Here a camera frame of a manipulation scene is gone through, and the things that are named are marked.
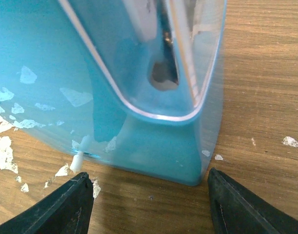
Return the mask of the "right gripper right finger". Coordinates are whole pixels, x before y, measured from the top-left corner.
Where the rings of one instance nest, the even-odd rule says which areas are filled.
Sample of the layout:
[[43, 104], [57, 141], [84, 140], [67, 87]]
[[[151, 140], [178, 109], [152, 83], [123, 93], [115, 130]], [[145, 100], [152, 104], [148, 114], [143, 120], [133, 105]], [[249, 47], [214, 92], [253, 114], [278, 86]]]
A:
[[298, 234], [298, 220], [275, 208], [222, 171], [208, 175], [211, 218], [217, 234]]

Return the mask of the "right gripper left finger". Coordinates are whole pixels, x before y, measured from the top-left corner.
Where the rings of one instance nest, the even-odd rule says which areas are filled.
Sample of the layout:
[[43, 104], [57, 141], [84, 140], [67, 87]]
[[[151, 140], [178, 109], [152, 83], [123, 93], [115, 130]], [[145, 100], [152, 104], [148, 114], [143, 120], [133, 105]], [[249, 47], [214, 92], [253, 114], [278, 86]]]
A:
[[93, 203], [93, 183], [88, 173], [81, 172], [1, 224], [0, 234], [86, 234]]

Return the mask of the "blue metronome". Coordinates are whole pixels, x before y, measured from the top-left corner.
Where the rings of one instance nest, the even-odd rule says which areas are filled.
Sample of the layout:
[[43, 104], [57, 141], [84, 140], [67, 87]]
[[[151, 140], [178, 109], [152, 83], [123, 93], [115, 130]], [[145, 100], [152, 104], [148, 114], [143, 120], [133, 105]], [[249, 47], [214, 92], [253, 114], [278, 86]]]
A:
[[223, 107], [224, 0], [0, 0], [0, 117], [68, 153], [189, 186]]

